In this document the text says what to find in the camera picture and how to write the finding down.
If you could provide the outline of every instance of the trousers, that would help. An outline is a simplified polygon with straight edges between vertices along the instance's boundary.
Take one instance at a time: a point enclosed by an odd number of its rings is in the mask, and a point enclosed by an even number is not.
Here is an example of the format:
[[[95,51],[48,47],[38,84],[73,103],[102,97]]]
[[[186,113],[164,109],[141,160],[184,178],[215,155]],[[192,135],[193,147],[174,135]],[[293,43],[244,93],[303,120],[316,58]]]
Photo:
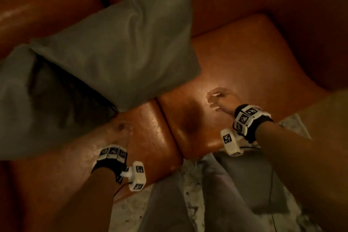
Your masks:
[[[232,178],[212,154],[197,163],[202,171],[206,232],[265,232],[243,201]],[[151,192],[138,232],[194,232],[179,172],[157,182]]]

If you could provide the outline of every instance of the sofa backrest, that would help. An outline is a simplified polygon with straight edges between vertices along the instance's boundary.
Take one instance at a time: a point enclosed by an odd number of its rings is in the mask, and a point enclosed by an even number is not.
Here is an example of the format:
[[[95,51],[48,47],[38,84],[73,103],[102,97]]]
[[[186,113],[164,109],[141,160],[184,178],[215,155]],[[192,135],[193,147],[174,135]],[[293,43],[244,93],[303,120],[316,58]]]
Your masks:
[[[273,19],[316,83],[327,89],[348,86],[348,0],[193,0],[192,35],[255,12]]]
[[[14,46],[54,34],[102,8],[100,0],[0,0],[0,59]]]

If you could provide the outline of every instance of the person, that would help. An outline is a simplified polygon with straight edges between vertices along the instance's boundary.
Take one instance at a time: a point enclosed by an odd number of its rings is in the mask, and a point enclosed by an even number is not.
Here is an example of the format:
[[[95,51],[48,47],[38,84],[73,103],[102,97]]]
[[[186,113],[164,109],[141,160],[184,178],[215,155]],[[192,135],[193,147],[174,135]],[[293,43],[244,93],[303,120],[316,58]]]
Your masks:
[[[217,112],[231,116],[245,104],[225,88],[211,90],[207,101]],[[120,128],[120,139],[127,141],[130,131],[129,126]],[[347,151],[303,138],[269,119],[259,123],[254,137],[279,178],[311,217],[326,231],[348,231]],[[264,231],[214,156],[208,154],[198,164],[202,167],[205,230]],[[154,185],[139,231],[194,231],[181,181],[181,175],[175,173]],[[113,170],[97,168],[58,212],[49,231],[108,231],[118,188]]]

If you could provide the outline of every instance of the marble floor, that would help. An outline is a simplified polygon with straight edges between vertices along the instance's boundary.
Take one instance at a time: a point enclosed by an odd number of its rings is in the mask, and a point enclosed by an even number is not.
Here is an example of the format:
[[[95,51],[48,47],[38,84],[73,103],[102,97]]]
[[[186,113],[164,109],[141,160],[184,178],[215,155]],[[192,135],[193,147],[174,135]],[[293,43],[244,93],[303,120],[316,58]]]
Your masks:
[[[281,121],[285,128],[310,138],[306,127],[303,125],[298,114]],[[184,198],[186,201],[189,217],[197,232],[204,231],[204,201],[202,194],[201,177],[194,162],[185,160],[181,167],[184,178]],[[142,220],[146,203],[150,196],[152,186],[140,193],[114,205],[111,215],[110,232],[135,232]],[[266,231],[270,232],[315,232],[319,229],[313,225],[306,216],[301,214],[301,209],[295,199],[284,187],[289,208],[288,214],[260,215]]]

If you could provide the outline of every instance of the sofa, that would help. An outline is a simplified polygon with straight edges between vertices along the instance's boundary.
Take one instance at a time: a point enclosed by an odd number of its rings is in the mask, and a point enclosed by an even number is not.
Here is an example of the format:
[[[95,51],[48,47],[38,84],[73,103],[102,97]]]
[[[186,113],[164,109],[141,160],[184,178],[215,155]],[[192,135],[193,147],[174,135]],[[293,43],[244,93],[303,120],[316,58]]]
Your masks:
[[[54,34],[121,0],[1,0],[0,58],[33,37]],[[227,87],[280,121],[348,85],[347,0],[193,0],[192,45],[202,73],[119,114],[134,127],[128,163],[150,185],[183,159],[223,147],[233,119],[211,110],[206,93]],[[112,125],[44,154],[0,163],[2,231],[43,231],[88,178]],[[123,189],[120,201],[132,193]]]

